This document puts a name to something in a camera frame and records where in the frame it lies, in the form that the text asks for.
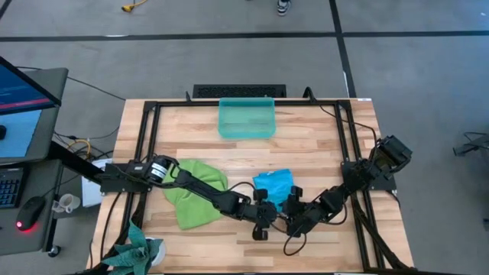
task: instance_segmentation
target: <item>yellow cable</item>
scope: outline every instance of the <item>yellow cable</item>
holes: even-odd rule
[[[87,140],[75,140],[73,141],[72,143],[68,144],[68,150],[75,144],[78,144],[78,143],[84,143],[86,144],[87,146],[87,150],[86,150],[86,157],[89,157],[90,156],[90,149],[92,149],[92,146],[90,146],[90,143],[87,141]]]
[[[131,12],[134,8],[138,7],[139,5],[143,5],[144,3],[146,3],[146,1],[147,0],[143,0],[143,1],[138,2],[136,4],[124,5],[124,6],[122,6],[122,11]]]

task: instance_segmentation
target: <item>monitor screen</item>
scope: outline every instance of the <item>monitor screen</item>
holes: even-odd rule
[[[38,110],[56,105],[40,91],[40,87],[36,89],[29,84],[28,82],[33,82],[29,80],[22,79],[17,73],[0,64],[0,114]]]

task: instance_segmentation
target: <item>cart wheel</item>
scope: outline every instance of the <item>cart wheel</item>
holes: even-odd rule
[[[60,252],[61,252],[61,247],[59,247],[57,245],[53,245],[53,247],[51,248],[51,251],[49,251],[47,253],[47,256],[56,257]]]

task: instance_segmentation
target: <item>white paper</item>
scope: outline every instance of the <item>white paper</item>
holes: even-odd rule
[[[93,165],[105,171],[105,164],[112,163],[112,159],[95,160]],[[90,207],[102,203],[100,185],[82,176],[83,207]]]

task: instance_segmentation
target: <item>computer monitor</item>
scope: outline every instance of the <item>computer monitor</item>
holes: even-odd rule
[[[0,115],[55,106],[59,99],[0,57]]]

